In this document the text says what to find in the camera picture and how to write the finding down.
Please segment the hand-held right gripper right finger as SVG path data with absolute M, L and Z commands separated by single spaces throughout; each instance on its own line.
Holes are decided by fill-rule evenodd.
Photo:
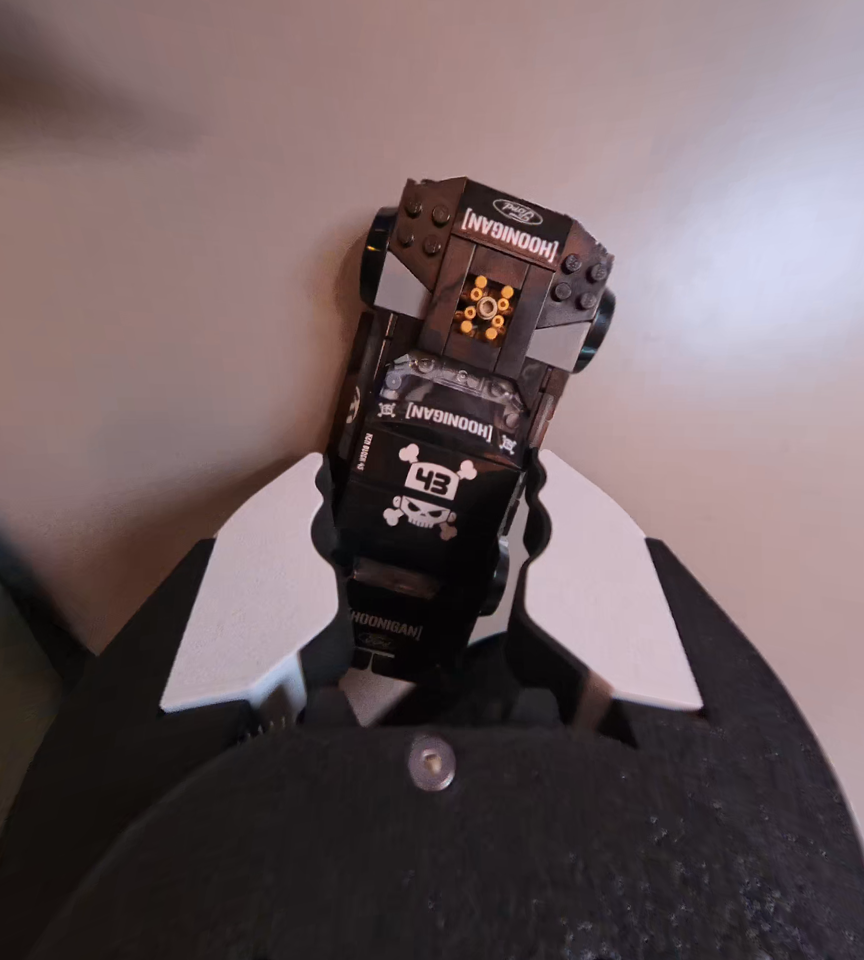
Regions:
M 598 726 L 613 700 L 699 711 L 700 690 L 636 523 L 547 450 L 534 451 L 526 499 L 515 677 L 551 690 L 569 726 Z

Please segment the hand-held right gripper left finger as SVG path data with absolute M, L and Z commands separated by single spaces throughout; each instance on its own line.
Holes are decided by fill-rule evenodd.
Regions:
M 246 701 L 296 718 L 350 666 L 352 631 L 333 564 L 330 474 L 312 453 L 264 486 L 217 534 L 171 674 L 168 714 Z

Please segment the black lego car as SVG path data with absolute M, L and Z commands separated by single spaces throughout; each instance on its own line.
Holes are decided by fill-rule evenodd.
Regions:
M 610 327 L 613 262 L 579 221 L 466 176 L 410 179 L 377 212 L 328 445 L 354 668 L 422 682 L 497 607 L 532 453 Z

